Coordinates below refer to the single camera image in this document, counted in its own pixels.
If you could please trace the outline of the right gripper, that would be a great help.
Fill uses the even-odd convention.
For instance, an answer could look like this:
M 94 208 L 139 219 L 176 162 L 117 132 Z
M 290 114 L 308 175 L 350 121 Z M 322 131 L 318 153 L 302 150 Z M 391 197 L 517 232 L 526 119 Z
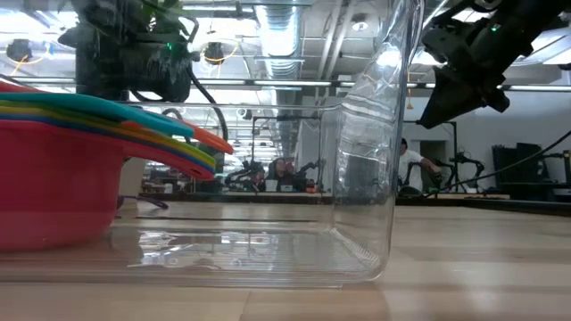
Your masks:
M 443 66 L 434 70 L 435 87 L 418 123 L 434 128 L 481 107 L 505 111 L 509 99 L 498 86 L 513 62 L 512 36 L 513 12 L 506 8 L 476 22 L 456 20 L 452 11 L 434 17 L 422 44 Z

